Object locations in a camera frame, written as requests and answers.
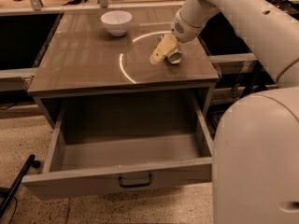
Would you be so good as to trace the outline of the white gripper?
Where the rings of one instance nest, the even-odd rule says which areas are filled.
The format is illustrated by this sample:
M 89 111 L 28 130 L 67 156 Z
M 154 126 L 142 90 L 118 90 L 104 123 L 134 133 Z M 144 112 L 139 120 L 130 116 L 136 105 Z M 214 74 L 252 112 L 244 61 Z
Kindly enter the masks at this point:
M 179 10 L 171 21 L 171 33 L 166 34 L 149 57 L 151 64 L 160 63 L 180 43 L 195 39 L 203 29 L 203 19 L 200 16 L 183 13 Z

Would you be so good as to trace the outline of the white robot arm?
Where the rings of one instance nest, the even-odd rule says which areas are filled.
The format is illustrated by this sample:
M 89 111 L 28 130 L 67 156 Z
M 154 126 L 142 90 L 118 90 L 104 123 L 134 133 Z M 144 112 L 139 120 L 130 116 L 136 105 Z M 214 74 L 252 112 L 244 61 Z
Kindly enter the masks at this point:
M 212 151 L 214 224 L 299 224 L 299 22 L 266 0 L 185 0 L 159 63 L 221 13 L 258 61 Z

